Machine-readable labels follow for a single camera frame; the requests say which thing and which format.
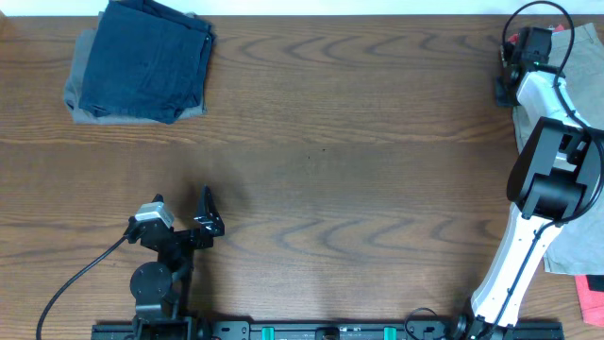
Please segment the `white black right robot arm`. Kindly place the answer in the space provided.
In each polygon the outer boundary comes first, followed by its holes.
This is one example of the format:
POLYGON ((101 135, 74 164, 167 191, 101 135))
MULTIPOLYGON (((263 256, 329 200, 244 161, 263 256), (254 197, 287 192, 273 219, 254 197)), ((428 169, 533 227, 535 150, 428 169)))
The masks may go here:
POLYGON ((525 110, 532 131, 508 179, 508 224, 495 258, 460 317, 454 339, 561 339, 562 324, 522 322, 520 304, 563 227, 602 191, 602 131, 576 112, 562 67, 549 62, 552 31, 525 27, 504 42, 498 101, 525 110))

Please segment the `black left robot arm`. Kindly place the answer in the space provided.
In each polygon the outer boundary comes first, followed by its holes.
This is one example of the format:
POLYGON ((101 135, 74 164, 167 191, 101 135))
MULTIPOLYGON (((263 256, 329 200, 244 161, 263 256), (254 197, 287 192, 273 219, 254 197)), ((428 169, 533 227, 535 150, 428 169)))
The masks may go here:
POLYGON ((139 243, 158 255, 154 262, 139 266, 130 279, 136 339, 212 338, 210 323, 187 312, 194 253, 212 247, 213 239, 225 234, 210 187, 202 188, 193 218, 196 228, 177 231, 174 221, 160 194, 141 205, 128 220, 124 233, 127 241, 139 243))

